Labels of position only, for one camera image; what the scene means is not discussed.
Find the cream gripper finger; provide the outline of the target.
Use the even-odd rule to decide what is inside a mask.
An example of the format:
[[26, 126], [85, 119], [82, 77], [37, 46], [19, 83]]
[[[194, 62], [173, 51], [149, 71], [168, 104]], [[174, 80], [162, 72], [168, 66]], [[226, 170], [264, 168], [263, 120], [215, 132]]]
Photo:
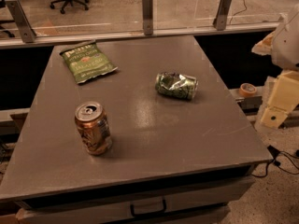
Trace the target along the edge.
[[299, 72], [284, 71], [275, 79], [261, 124], [277, 129], [298, 105]]
[[270, 55], [272, 53], [273, 37], [274, 32], [270, 33], [263, 40], [256, 43], [251, 49], [251, 51], [261, 56]]

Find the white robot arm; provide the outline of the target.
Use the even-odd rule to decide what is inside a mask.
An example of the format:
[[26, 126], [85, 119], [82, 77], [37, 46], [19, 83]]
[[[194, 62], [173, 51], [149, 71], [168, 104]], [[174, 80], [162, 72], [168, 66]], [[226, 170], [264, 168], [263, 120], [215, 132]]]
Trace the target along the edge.
[[299, 5], [283, 17], [276, 30], [253, 46], [251, 51], [270, 55], [282, 69], [261, 116], [261, 124], [278, 128], [299, 105]]

